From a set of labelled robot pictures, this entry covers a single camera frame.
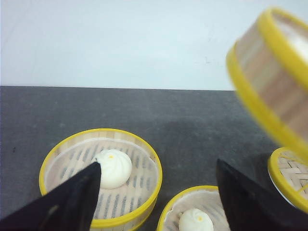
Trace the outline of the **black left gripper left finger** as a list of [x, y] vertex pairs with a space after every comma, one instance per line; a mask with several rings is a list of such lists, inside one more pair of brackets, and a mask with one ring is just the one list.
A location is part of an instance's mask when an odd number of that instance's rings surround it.
[[2, 231], [88, 231], [98, 202], [101, 166], [94, 162], [41, 198], [1, 219]]

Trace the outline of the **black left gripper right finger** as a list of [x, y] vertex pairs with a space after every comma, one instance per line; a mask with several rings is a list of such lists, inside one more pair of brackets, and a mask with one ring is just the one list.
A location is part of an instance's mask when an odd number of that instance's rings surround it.
[[306, 231], [308, 215], [218, 159], [216, 179], [232, 231]]

